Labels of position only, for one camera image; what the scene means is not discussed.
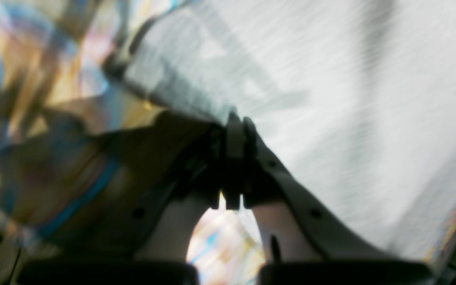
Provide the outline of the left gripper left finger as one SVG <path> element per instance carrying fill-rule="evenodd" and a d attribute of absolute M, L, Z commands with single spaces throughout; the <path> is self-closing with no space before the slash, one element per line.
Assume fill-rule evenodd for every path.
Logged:
<path fill-rule="evenodd" d="M 0 209 L 27 247 L 129 256 L 143 242 L 143 200 L 190 177 L 224 128 L 173 111 L 116 131 L 92 131 L 72 112 L 39 123 L 39 134 L 0 148 Z"/>

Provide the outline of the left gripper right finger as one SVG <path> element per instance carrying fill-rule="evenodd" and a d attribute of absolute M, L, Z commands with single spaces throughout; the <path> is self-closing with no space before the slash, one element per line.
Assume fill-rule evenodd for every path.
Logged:
<path fill-rule="evenodd" d="M 393 257 L 353 233 L 295 180 L 243 119 L 253 166 L 251 203 L 269 262 L 389 261 Z"/>

